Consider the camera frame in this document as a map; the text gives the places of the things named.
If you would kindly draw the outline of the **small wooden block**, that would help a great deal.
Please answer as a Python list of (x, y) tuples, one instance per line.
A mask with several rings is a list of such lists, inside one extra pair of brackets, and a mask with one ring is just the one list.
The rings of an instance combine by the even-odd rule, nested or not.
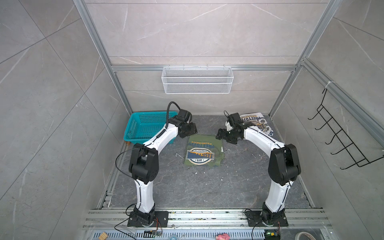
[(102, 232), (100, 236), (98, 237), (99, 240), (107, 240), (108, 239), (108, 234), (106, 232)]

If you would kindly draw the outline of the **olive green tank top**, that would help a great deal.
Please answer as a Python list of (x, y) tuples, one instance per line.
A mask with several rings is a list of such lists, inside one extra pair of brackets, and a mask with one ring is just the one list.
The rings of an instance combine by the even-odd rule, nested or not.
[(220, 166), (225, 158), (223, 141), (211, 135), (189, 137), (184, 164), (187, 166)]

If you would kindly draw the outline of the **green circuit board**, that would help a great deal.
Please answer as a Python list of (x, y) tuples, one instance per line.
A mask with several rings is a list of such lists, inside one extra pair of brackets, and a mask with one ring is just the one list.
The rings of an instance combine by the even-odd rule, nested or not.
[(265, 231), (265, 240), (280, 240), (281, 236), (277, 231), (266, 230)]

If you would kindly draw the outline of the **pink small object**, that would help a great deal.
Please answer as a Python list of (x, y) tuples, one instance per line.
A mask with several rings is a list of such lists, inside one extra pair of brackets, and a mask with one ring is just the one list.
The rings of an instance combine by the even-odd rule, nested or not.
[(216, 236), (216, 240), (230, 240), (230, 239), (231, 239), (231, 237), (226, 233), (219, 234)]

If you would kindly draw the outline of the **white tape roll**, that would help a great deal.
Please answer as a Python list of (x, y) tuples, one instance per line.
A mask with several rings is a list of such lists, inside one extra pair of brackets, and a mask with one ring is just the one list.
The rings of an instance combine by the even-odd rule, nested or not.
[(300, 240), (302, 237), (306, 237), (307, 240), (316, 240), (316, 238), (308, 232), (299, 232), (295, 235), (295, 240)]

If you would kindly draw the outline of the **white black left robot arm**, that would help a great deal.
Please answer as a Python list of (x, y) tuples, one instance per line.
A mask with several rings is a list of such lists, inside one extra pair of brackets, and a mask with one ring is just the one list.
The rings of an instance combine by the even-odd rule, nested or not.
[(169, 102), (166, 111), (166, 123), (154, 137), (143, 144), (135, 144), (131, 149), (129, 172), (122, 174), (135, 181), (137, 203), (132, 214), (143, 226), (152, 225), (155, 220), (155, 201), (153, 198), (153, 181), (159, 172), (159, 155), (174, 138), (186, 138), (198, 133), (192, 122), (192, 114), (181, 109), (176, 102)]

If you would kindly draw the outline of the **white navy-trimmed tank top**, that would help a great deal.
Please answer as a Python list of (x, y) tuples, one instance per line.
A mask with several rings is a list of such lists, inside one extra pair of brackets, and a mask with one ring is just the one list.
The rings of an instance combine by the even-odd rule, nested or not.
[(268, 136), (272, 137), (274, 135), (274, 130), (269, 125), (262, 113), (243, 114), (240, 115), (240, 118), (244, 122), (253, 122), (262, 132)]

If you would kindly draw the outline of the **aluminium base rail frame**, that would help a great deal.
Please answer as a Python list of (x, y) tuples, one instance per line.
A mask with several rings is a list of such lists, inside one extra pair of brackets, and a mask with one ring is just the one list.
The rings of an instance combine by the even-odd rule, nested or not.
[(249, 227), (244, 209), (167, 209), (167, 227), (128, 227), (124, 209), (91, 210), (83, 224), (81, 239), (98, 240), (102, 232), (107, 240), (215, 240), (228, 234), (230, 240), (264, 240), (265, 231), (277, 231), (281, 240), (295, 239), (308, 232), (316, 240), (336, 240), (325, 211), (322, 209), (288, 209), (288, 227)]

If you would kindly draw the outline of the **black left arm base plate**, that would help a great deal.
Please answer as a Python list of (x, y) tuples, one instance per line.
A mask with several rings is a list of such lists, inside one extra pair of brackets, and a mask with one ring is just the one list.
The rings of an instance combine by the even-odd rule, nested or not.
[(150, 213), (130, 213), (128, 227), (167, 227), (169, 220), (168, 211), (151, 211)]

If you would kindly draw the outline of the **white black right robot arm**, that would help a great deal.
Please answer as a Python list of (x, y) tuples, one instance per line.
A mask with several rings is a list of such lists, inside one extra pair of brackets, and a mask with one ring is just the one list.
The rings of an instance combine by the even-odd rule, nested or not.
[(269, 157), (271, 186), (263, 203), (261, 223), (273, 226), (285, 216), (285, 202), (294, 181), (301, 174), (297, 148), (284, 144), (262, 132), (255, 123), (244, 122), (238, 113), (227, 115), (226, 128), (219, 129), (216, 139), (236, 145), (239, 139), (256, 145)]

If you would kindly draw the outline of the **teal plastic basket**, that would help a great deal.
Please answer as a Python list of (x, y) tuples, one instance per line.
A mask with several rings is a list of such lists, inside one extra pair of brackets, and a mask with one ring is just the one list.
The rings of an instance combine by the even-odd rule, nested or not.
[(166, 112), (133, 113), (127, 124), (124, 140), (132, 144), (144, 144), (156, 136), (166, 124)]

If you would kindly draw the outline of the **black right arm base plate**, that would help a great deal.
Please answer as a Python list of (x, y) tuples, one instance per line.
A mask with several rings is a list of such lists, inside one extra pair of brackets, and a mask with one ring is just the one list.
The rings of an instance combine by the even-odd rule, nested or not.
[(277, 213), (270, 213), (269, 210), (244, 211), (249, 227), (288, 227), (288, 220), (285, 210)]

